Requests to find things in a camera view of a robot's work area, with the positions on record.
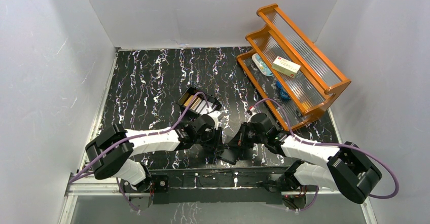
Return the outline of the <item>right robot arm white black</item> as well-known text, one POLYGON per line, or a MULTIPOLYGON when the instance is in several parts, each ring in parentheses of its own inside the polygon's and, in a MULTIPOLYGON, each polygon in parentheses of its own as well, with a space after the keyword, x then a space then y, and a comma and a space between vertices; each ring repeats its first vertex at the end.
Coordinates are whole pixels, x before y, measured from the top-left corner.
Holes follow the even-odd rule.
POLYGON ((339 191, 348 200, 361 204, 382 179, 381 171, 354 143, 308 142, 278 129, 264 113, 241 124, 227 143, 222 159, 235 164, 239 153, 254 144, 263 144, 273 154, 295 159, 277 179, 260 183, 272 192, 297 191, 313 185, 339 191))

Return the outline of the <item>black box of cards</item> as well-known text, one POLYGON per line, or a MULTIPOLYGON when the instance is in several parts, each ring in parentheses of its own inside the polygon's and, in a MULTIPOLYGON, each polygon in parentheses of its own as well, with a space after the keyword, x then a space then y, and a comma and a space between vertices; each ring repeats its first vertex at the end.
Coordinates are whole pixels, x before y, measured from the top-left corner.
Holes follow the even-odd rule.
POLYGON ((200 115, 220 110, 222 107, 214 96, 206 94, 195 87, 189 87, 176 103, 181 112, 187 106, 190 106, 185 113, 185 117, 188 119, 195 119, 200 115))

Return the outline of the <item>black card holder wallet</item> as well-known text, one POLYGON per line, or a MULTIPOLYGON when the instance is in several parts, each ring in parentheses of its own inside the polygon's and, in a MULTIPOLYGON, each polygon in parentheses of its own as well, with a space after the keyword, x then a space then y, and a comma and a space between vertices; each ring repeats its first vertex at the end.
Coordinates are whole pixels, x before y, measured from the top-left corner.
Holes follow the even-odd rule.
POLYGON ((217 154, 217 158, 223 162, 236 165, 240 160, 243 160, 247 156, 247 149, 226 146, 224 149, 217 154))

